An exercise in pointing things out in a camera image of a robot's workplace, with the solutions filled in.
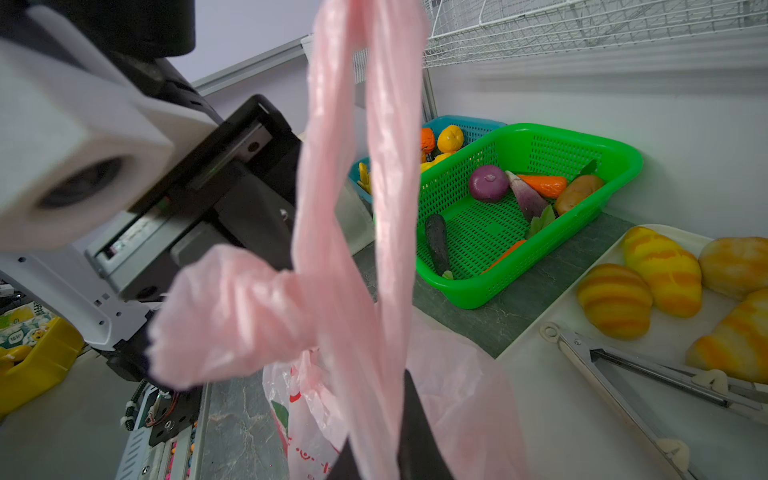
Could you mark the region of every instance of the potato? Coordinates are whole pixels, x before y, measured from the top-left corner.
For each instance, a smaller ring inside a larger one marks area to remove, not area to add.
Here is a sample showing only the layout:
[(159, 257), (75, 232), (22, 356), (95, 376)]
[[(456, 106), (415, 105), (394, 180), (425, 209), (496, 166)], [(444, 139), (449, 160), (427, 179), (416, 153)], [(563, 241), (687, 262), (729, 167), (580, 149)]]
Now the potato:
[(599, 177), (594, 175), (581, 175), (574, 179), (570, 185), (565, 188), (565, 191), (560, 194), (560, 197), (554, 202), (554, 209), (558, 211), (558, 215), (564, 215), (579, 203), (584, 198), (589, 197), (594, 192), (600, 190), (605, 185), (605, 182)]

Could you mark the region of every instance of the white tray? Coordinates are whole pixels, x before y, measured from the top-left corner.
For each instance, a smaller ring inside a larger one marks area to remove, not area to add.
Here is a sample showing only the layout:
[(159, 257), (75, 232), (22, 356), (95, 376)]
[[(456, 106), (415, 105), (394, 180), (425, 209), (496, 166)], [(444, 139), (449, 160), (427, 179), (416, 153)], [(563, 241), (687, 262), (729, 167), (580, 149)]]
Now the white tray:
[[(645, 227), (675, 240), (696, 257), (711, 241), (664, 225)], [(594, 265), (623, 265), (622, 240)], [(515, 391), (531, 478), (658, 480), (662, 478), (661, 470), (641, 450), (628, 427), (557, 346), (539, 336), (538, 328), (543, 322), (555, 322), (601, 343), (683, 363), (691, 343), (709, 333), (737, 302), (704, 289), (703, 305), (695, 317), (679, 319), (654, 307), (648, 334), (624, 342), (604, 336), (584, 316), (575, 290), (584, 275), (498, 358)], [(768, 429), (624, 370), (615, 369), (611, 376), (616, 375), (631, 387), (621, 391), (644, 419), (690, 446), (691, 462), (706, 474), (707, 480), (765, 478)]]

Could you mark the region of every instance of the eggplant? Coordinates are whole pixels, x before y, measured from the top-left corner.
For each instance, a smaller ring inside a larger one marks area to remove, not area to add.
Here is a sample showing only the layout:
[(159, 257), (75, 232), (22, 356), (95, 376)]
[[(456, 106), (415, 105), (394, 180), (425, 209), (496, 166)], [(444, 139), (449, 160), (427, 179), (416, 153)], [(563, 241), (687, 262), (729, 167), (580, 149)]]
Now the eggplant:
[(435, 273), (448, 280), (453, 280), (451, 262), (448, 259), (448, 234), (445, 218), (440, 214), (432, 214), (424, 223), (424, 233), (427, 236), (427, 247), (432, 257)]

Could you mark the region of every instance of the gray countertop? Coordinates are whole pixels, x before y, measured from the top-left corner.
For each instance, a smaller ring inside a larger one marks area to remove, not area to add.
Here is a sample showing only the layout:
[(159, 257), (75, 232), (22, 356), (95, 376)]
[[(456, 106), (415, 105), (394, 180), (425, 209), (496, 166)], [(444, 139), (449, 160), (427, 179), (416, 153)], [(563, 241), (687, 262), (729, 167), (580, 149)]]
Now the gray countertop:
[[(631, 223), (600, 215), (484, 306), (462, 310), (416, 276), (413, 304), (496, 357), (555, 301)], [(355, 261), (376, 298), (373, 245)], [(261, 386), (261, 372), (214, 383), (205, 428), (200, 478), (288, 478), (283, 446)]]

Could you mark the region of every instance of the wire basket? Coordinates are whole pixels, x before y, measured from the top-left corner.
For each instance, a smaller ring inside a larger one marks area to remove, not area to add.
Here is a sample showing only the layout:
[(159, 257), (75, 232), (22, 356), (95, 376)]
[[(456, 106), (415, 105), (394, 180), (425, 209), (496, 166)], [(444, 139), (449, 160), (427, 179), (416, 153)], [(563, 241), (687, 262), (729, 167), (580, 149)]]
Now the wire basket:
[(422, 0), (425, 66), (768, 26), (768, 0)]

